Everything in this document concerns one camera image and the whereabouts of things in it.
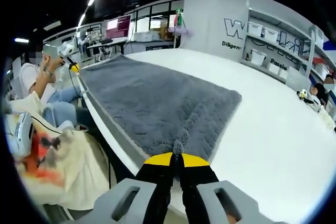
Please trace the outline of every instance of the yellow object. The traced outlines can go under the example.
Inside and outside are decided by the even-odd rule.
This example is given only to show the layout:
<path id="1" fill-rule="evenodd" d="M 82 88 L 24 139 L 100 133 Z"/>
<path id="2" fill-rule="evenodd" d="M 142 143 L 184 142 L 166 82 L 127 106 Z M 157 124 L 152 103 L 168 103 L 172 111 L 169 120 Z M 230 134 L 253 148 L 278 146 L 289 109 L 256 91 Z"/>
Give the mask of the yellow object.
<path id="1" fill-rule="evenodd" d="M 71 71 L 78 73 L 79 72 L 79 64 L 77 63 L 76 65 L 72 66 L 70 68 Z"/>
<path id="2" fill-rule="evenodd" d="M 189 154 L 182 154 L 184 167 L 198 167 L 198 166 L 208 166 L 210 165 L 207 161 L 200 157 L 196 157 Z"/>
<path id="3" fill-rule="evenodd" d="M 147 159 L 145 161 L 145 164 L 169 166 L 172 155 L 173 155 L 172 152 L 155 155 Z"/>

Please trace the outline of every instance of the shelf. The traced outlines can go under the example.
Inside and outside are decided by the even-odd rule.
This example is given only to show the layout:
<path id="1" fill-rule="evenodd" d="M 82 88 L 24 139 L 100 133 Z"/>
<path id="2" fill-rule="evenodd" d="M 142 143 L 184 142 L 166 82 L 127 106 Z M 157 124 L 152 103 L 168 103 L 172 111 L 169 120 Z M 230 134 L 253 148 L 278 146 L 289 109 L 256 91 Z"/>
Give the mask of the shelf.
<path id="1" fill-rule="evenodd" d="M 321 75 L 315 70 L 315 68 L 312 68 L 311 72 L 313 72 L 321 81 L 324 81 L 324 78 L 321 77 Z"/>
<path id="2" fill-rule="evenodd" d="M 271 24 L 273 24 L 273 25 L 275 25 L 275 26 L 277 26 L 277 27 L 295 35 L 296 37 L 298 37 L 302 40 L 308 40 L 309 42 L 311 41 L 311 37 L 307 33 L 303 32 L 300 29 L 294 27 L 293 25 L 283 21 L 282 19 L 279 19 L 277 17 L 273 17 L 270 14 L 267 14 L 267 13 L 264 13 L 264 12 L 261 12 L 259 10 L 255 10 L 255 9 L 252 9 L 252 8 L 250 8 L 249 11 L 250 11 L 250 16 L 253 17 L 253 18 L 261 19 L 263 21 L 271 23 Z M 323 48 L 320 48 L 317 45 L 315 45 L 315 52 L 319 56 L 321 56 L 321 58 L 323 58 L 326 61 L 328 66 L 330 66 L 333 71 L 336 71 L 336 64 L 330 59 L 330 57 L 326 54 L 326 52 L 323 50 Z"/>
<path id="3" fill-rule="evenodd" d="M 330 59 L 330 57 L 326 54 L 326 52 L 322 48 L 320 48 L 319 46 L 315 45 L 315 52 L 319 56 L 321 56 L 321 58 L 323 60 L 325 60 L 327 62 L 328 66 L 331 67 L 331 69 L 333 71 L 336 71 L 336 65 L 335 65 L 335 63 L 332 62 L 332 60 Z"/>
<path id="4" fill-rule="evenodd" d="M 287 54 L 288 56 L 292 57 L 293 59 L 296 59 L 298 60 L 299 62 L 301 62 L 302 64 L 304 65 L 307 65 L 308 62 L 306 60 L 303 60 L 302 58 L 300 58 L 299 56 L 297 56 L 296 54 L 294 54 L 293 52 L 289 51 L 288 49 L 280 46 L 279 44 L 277 43 L 274 43 L 274 42 L 271 42 L 269 40 L 266 40 L 264 38 L 261 38 L 259 36 L 256 36 L 254 34 L 250 34 L 250 33 L 247 33 L 247 37 L 251 38 L 251 39 L 257 39 L 265 44 L 268 44 L 270 46 L 273 46 L 275 47 L 276 49 L 279 49 L 280 51 L 284 52 L 285 54 Z"/>
<path id="5" fill-rule="evenodd" d="M 243 64 L 244 66 L 254 68 L 255 70 L 258 70 L 258 71 L 260 71 L 260 72 L 262 72 L 262 73 L 264 73 L 264 74 L 266 74 L 266 75 L 268 75 L 268 76 L 270 76 L 270 77 L 272 77 L 272 78 L 274 78 L 274 79 L 276 79 L 276 80 L 278 80 L 282 83 L 286 83 L 286 80 L 284 78 L 278 76 L 277 74 L 269 71 L 268 69 L 266 69 L 262 66 L 255 65 L 252 62 L 247 61 L 247 60 L 241 60 L 240 63 Z"/>
<path id="6" fill-rule="evenodd" d="M 261 19 L 263 21 L 266 21 L 268 23 L 271 23 L 272 25 L 275 25 L 285 31 L 288 31 L 289 33 L 295 35 L 296 37 L 302 39 L 302 40 L 311 40 L 311 37 L 301 31 L 299 28 L 296 28 L 294 27 L 293 25 L 283 21 L 282 19 L 279 19 L 277 17 L 274 17 L 270 14 L 267 14 L 267 13 L 264 13 L 264 12 L 261 12 L 259 10 L 255 10 L 255 9 L 252 9 L 250 8 L 250 16 L 253 17 L 253 18 L 256 18 L 256 19 Z"/>

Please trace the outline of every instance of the white partition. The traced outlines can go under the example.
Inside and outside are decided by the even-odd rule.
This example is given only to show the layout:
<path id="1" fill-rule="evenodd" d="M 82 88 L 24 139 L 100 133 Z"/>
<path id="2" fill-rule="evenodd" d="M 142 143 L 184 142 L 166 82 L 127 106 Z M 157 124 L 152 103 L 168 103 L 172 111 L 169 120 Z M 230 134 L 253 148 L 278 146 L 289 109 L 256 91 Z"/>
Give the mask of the white partition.
<path id="1" fill-rule="evenodd" d="M 240 61 L 248 13 L 248 0 L 184 0 L 182 47 Z"/>

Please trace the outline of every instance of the white storage bin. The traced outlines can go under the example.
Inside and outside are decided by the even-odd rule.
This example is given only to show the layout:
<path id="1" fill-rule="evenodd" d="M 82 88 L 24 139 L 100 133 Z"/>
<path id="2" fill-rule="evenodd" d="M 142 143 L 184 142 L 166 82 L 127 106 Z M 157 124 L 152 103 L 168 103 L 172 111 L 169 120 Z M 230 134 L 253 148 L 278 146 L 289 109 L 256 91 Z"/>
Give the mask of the white storage bin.
<path id="1" fill-rule="evenodd" d="M 279 33 L 277 31 L 274 31 L 272 29 L 265 27 L 265 39 L 266 40 L 276 43 L 278 35 Z"/>
<path id="2" fill-rule="evenodd" d="M 280 71 L 279 71 L 279 76 L 281 78 L 284 78 L 285 80 L 287 80 L 288 72 L 285 69 L 281 68 Z"/>
<path id="3" fill-rule="evenodd" d="M 265 53 L 259 52 L 256 49 L 252 49 L 251 62 L 255 65 L 261 66 L 266 56 L 267 55 Z"/>
<path id="4" fill-rule="evenodd" d="M 280 71 L 280 68 L 278 66 L 275 66 L 273 63 L 269 63 L 267 69 L 270 72 L 275 73 L 276 75 L 278 75 Z"/>
<path id="5" fill-rule="evenodd" d="M 248 32 L 250 34 L 256 35 L 258 37 L 261 37 L 261 32 L 263 30 L 263 26 L 254 22 L 249 21 L 248 22 Z"/>
<path id="6" fill-rule="evenodd" d="M 324 64 L 317 64 L 315 70 L 321 75 L 323 79 L 329 74 L 329 69 Z"/>
<path id="7" fill-rule="evenodd" d="M 316 36 L 315 38 L 315 44 L 320 48 L 320 49 L 323 49 L 323 38 L 319 37 L 319 36 Z"/>

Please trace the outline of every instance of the desk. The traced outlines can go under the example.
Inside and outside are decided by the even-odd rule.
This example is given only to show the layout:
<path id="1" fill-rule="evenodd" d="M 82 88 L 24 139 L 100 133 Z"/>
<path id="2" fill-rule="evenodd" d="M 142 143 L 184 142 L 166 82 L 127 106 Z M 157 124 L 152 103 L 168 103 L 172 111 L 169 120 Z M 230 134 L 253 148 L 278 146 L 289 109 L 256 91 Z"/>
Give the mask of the desk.
<path id="1" fill-rule="evenodd" d="M 120 52 L 123 55 L 124 54 L 124 45 L 126 44 L 127 41 L 128 41 L 128 39 L 124 38 L 124 37 L 116 38 L 116 39 L 113 39 L 113 41 L 110 42 L 110 43 L 106 43 L 106 44 L 98 43 L 96 45 L 87 47 L 87 49 L 90 49 L 91 56 L 93 57 L 93 51 L 92 51 L 93 48 L 120 46 Z"/>
<path id="2" fill-rule="evenodd" d="M 252 196 L 273 221 L 302 223 L 312 213 L 336 172 L 336 135 L 295 92 L 255 69 L 201 52 L 166 49 L 128 57 L 237 90 L 243 100 L 211 163 L 218 179 Z M 84 99 L 111 148 L 136 174 L 139 167 L 86 94 Z M 170 207 L 185 214 L 179 189 L 172 189 Z"/>

